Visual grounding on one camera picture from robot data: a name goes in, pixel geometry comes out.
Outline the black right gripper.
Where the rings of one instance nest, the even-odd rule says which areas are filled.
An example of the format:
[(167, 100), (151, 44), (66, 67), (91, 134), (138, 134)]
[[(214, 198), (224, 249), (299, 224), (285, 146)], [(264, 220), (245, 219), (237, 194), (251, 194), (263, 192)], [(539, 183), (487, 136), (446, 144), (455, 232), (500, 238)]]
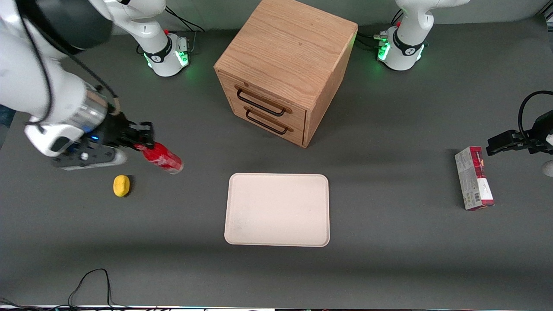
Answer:
[[(138, 132), (137, 135), (128, 136), (127, 143), (124, 134), (127, 129)], [(123, 112), (117, 115), (107, 114), (104, 120), (88, 133), (89, 141), (109, 147), (128, 147), (134, 150), (154, 149), (154, 126), (152, 122), (129, 122)]]

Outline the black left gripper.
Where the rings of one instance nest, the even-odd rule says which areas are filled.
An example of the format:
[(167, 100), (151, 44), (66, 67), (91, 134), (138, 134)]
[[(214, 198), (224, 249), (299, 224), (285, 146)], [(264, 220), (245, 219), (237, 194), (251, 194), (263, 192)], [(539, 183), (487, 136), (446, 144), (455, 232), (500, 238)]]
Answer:
[[(517, 130), (506, 130), (492, 138), (488, 139), (486, 154), (492, 157), (495, 154), (508, 150), (528, 149), (530, 154), (546, 153), (552, 154), (552, 131), (553, 131), (553, 111), (539, 116), (529, 130), (523, 128), (523, 112), (518, 112)], [(520, 140), (520, 134), (523, 138), (523, 146)]]

